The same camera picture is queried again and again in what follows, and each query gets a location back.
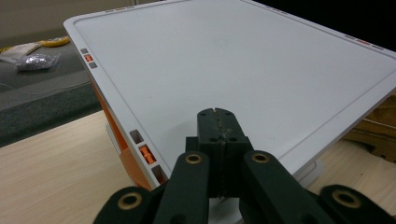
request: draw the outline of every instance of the plastic bag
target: plastic bag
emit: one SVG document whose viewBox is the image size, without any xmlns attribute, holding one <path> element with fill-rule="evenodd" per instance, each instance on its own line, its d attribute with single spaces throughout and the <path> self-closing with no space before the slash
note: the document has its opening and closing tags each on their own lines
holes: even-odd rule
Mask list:
<svg viewBox="0 0 396 224">
<path fill-rule="evenodd" d="M 32 54 L 19 58 L 15 62 L 15 68 L 18 71 L 34 71 L 40 69 L 48 69 L 55 65 L 61 54 L 46 55 L 46 54 Z"/>
</svg>

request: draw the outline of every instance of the brass insert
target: brass insert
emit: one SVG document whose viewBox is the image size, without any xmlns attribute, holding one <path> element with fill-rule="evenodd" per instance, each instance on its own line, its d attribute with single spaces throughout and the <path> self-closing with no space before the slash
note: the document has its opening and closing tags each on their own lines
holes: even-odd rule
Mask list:
<svg viewBox="0 0 396 224">
<path fill-rule="evenodd" d="M 136 192 L 126 193 L 119 198 L 119 208 L 122 210 L 134 209 L 141 203 L 142 195 Z"/>
<path fill-rule="evenodd" d="M 263 153 L 255 153 L 251 156 L 251 159 L 253 159 L 255 162 L 259 163 L 266 163 L 270 159 Z"/>
<path fill-rule="evenodd" d="M 202 157 L 197 154 L 190 154 L 186 157 L 186 162 L 189 164 L 197 164 L 202 161 Z"/>
<path fill-rule="evenodd" d="M 332 193 L 332 198 L 341 205 L 349 208 L 361 207 L 361 200 L 347 190 L 337 189 Z"/>
</svg>

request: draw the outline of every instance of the wooden table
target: wooden table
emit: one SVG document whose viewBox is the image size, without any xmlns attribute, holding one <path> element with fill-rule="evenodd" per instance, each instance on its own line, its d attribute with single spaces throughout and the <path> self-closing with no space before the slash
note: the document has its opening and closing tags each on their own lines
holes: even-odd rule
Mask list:
<svg viewBox="0 0 396 224">
<path fill-rule="evenodd" d="M 106 200 L 131 185 L 106 133 L 103 112 L 0 148 L 0 223 L 92 223 Z M 396 215 L 396 163 L 340 141 L 322 156 L 309 189 L 338 183 Z"/>
</svg>

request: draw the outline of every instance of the white plastic tray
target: white plastic tray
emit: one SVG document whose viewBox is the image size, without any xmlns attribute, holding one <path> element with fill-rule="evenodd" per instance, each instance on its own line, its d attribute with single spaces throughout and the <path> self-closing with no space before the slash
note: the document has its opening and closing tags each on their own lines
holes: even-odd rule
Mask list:
<svg viewBox="0 0 396 224">
<path fill-rule="evenodd" d="M 165 1 L 64 26 L 130 148 L 138 130 L 168 176 L 203 109 L 234 112 L 295 174 L 396 87 L 395 52 L 252 1 Z"/>
</svg>

